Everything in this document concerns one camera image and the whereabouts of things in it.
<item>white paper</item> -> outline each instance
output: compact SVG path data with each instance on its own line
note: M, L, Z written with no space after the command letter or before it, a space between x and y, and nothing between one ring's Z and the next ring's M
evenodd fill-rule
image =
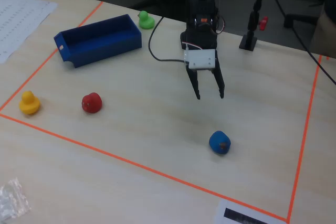
M57 7L42 0L0 0L0 63Z
M245 216L254 218L258 221L262 221L267 224L286 224L284 221L275 219L271 216L262 214L261 212L255 211L248 207L244 207L242 205L236 204L226 199L222 199L219 202L219 205L216 210L216 215L214 217L214 224L240 224L239 222L235 220L231 220L231 219L224 217L224 212L226 208L236 211Z

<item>chair leg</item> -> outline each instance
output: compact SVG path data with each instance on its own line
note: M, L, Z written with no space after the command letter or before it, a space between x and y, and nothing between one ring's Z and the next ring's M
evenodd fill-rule
M287 14L285 16L285 21L283 22L283 26L285 28L292 28L294 24L294 20L305 22L308 24L316 25L318 17L306 16L306 15L298 15L298 14Z

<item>green rubber duck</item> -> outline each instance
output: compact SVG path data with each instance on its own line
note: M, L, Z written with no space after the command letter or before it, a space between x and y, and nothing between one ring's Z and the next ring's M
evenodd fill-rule
M154 18L148 16L148 12L146 12L145 10L142 10L139 14L139 26L142 29L152 29L154 27L155 24L155 20Z

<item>red object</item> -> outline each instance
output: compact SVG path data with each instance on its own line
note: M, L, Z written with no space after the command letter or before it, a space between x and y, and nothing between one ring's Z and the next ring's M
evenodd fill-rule
M264 17L261 21L260 21L260 31L263 31L263 30L265 30L265 28L266 28L266 25L267 25L267 22L268 22L268 17L266 16L266 17Z
M97 113L100 111L103 102L97 93L91 93L83 97L82 108L88 113Z

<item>black pole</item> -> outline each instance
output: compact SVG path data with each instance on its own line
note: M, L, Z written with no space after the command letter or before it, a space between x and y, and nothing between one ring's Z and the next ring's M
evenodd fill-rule
M261 3L263 0L256 0L253 5L253 11L250 14L250 18L248 21L247 29L248 32L241 39L239 48L253 51L254 46L257 42L257 37L254 36L254 31L257 29L259 24L259 11L261 9Z

